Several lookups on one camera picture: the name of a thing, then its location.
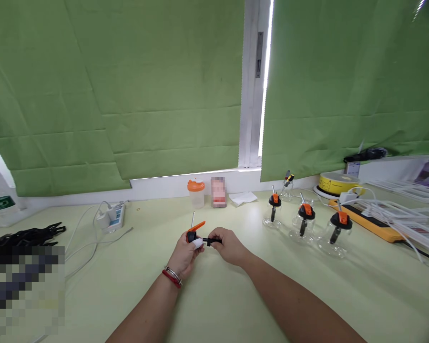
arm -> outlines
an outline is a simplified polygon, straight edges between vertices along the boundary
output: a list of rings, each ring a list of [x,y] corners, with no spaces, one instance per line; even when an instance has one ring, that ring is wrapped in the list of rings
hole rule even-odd
[[[202,239],[187,243],[186,233],[183,233],[167,266],[184,280],[191,273],[195,258],[203,251]],[[162,342],[170,324],[178,293],[179,289],[175,284],[160,274],[106,343]]]
[[[365,342],[337,313],[309,290],[288,278],[241,244],[231,230],[214,229],[208,238],[227,262],[241,267],[251,278],[273,317],[289,341]]]

window frame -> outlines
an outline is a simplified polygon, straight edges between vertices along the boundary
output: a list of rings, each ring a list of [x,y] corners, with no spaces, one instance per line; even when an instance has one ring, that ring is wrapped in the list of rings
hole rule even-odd
[[[243,33],[242,103],[240,110],[239,168],[262,166],[259,156],[261,115],[264,95],[265,59],[271,0],[245,0]],[[261,75],[256,78],[258,33],[263,32]]]

window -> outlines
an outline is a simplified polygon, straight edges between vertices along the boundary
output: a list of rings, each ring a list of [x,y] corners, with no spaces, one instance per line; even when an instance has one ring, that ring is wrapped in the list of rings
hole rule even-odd
[[[273,0],[246,0],[243,44],[240,168],[260,167]]]

pixelated area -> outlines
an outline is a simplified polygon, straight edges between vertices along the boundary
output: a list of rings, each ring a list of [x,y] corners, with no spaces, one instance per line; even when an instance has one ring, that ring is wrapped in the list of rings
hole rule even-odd
[[[225,207],[227,205],[224,177],[211,178],[211,195],[213,207]]]
[[[61,246],[0,247],[0,335],[55,334],[63,325]]]

bangle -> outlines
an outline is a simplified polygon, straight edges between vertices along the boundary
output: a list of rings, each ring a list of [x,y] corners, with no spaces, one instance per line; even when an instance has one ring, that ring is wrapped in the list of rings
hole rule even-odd
[[[162,271],[162,274],[168,277],[170,281],[175,284],[176,288],[181,288],[181,285],[178,283],[178,281],[174,277],[172,277],[165,269]]]
[[[176,275],[176,273],[171,270],[169,267],[165,267],[165,269],[162,271],[162,274],[164,274],[166,277],[168,277],[176,287],[181,288],[183,285],[183,281]]]

